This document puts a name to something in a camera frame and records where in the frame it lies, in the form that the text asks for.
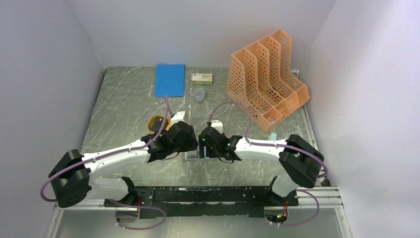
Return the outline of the grey card holder wallet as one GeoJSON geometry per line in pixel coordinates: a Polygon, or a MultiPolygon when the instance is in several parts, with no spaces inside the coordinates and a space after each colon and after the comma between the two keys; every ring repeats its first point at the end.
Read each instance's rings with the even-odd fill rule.
{"type": "Polygon", "coordinates": [[[204,160],[210,160],[210,157],[200,156],[198,150],[184,152],[182,156],[183,162],[204,161],[204,160]]]}

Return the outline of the black card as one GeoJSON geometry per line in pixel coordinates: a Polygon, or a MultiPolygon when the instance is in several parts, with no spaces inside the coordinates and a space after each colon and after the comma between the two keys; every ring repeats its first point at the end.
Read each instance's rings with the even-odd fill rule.
{"type": "Polygon", "coordinates": [[[164,117],[156,116],[155,119],[153,120],[150,130],[152,132],[158,132],[163,124],[163,121],[164,121],[164,117]]]}

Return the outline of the orange oval tray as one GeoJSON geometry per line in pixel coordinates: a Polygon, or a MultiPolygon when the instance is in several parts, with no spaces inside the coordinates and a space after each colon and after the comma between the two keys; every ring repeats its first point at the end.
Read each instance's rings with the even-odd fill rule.
{"type": "MultiPolygon", "coordinates": [[[[164,119],[163,115],[152,116],[147,124],[148,131],[151,133],[158,132],[162,126],[163,119],[164,119]]],[[[163,131],[170,129],[170,127],[171,127],[171,120],[170,118],[166,118],[166,124],[163,131]]]]}

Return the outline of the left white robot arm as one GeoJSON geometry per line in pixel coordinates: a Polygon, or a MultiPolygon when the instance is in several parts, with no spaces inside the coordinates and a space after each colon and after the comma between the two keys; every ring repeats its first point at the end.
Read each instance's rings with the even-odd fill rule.
{"type": "Polygon", "coordinates": [[[132,165],[166,159],[172,154],[195,151],[198,147],[193,126],[179,121],[160,136],[148,134],[118,148],[81,154],[77,149],[66,152],[49,174],[48,184],[60,208],[84,200],[104,199],[124,206],[141,202],[136,186],[129,177],[116,179],[104,175],[132,165]]]}

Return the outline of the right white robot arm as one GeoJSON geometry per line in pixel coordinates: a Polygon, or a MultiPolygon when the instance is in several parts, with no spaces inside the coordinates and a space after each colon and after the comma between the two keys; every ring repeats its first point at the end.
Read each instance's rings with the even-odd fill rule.
{"type": "Polygon", "coordinates": [[[277,141],[255,140],[240,135],[227,137],[207,126],[199,135],[198,143],[210,157],[224,158],[229,162],[261,160],[279,163],[285,174],[275,176],[270,184],[267,199],[272,205],[280,205],[299,187],[313,188],[324,167],[324,156],[296,134],[277,141]]]}

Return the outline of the small clear plastic cup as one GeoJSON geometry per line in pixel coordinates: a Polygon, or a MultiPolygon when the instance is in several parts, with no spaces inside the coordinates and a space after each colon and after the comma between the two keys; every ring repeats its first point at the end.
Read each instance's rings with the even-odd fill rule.
{"type": "Polygon", "coordinates": [[[205,100],[206,92],[203,88],[196,88],[193,95],[197,102],[202,103],[205,100]]]}

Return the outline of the blue notebook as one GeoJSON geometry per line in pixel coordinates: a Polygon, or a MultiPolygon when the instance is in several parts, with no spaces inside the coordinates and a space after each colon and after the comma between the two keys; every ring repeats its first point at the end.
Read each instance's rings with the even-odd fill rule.
{"type": "Polygon", "coordinates": [[[158,64],[156,67],[155,97],[183,97],[184,64],[158,64]]]}

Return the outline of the small red white box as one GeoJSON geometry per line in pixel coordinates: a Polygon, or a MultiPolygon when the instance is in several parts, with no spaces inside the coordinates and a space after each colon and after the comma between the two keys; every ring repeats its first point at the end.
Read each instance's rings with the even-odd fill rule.
{"type": "Polygon", "coordinates": [[[212,74],[207,73],[192,73],[192,84],[194,85],[212,85],[212,74]]]}

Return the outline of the orange mesh file organizer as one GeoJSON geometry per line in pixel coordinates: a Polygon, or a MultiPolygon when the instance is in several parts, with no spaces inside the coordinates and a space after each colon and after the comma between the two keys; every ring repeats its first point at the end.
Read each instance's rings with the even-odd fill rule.
{"type": "Polygon", "coordinates": [[[308,87],[292,73],[291,55],[292,38],[283,30],[231,55],[226,93],[265,132],[310,100],[308,87]]]}

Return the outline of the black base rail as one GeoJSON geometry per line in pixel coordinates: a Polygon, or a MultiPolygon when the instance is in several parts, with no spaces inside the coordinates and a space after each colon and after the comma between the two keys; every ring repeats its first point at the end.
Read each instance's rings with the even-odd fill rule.
{"type": "Polygon", "coordinates": [[[192,216],[265,217],[266,207],[298,206],[296,191],[286,197],[273,193],[268,186],[170,187],[138,186],[119,204],[104,201],[105,207],[141,206],[140,219],[192,216]]]}

